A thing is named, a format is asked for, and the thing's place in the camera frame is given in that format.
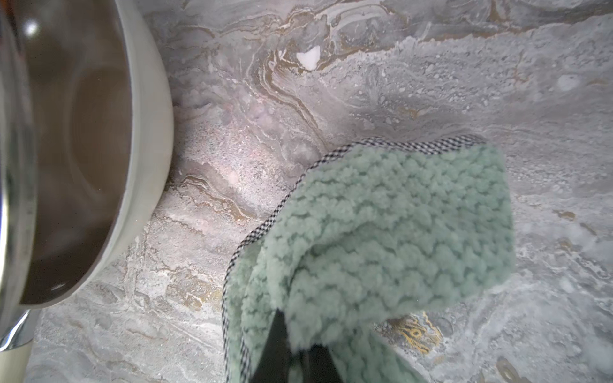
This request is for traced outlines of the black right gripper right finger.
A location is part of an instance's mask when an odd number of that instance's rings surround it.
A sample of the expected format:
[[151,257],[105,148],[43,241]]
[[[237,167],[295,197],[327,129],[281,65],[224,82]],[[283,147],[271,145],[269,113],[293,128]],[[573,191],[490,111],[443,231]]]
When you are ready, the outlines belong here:
[[300,353],[303,383],[342,383],[327,347],[314,345]]

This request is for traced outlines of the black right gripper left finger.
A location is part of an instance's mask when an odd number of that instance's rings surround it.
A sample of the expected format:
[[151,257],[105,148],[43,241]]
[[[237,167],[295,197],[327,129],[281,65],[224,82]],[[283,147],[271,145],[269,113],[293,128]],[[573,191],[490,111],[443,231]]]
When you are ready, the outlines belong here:
[[285,316],[277,310],[250,383],[288,383],[291,358]]

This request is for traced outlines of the green waffle cloth checkered trim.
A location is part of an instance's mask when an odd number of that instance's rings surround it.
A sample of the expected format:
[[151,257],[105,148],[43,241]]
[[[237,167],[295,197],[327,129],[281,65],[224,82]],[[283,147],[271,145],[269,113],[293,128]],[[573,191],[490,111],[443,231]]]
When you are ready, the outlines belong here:
[[250,382],[277,310],[288,382],[327,347],[343,382],[420,382],[373,324],[445,309],[516,262],[501,151],[482,137],[368,138],[314,163],[231,257],[222,296],[228,382]]

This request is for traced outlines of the glass pot lid black knob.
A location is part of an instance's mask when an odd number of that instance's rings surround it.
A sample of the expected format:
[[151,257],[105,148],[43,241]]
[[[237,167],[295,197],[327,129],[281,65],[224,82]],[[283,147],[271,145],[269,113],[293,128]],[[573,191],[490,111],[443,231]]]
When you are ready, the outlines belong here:
[[37,210],[37,149],[22,33],[1,2],[1,334],[17,321]]

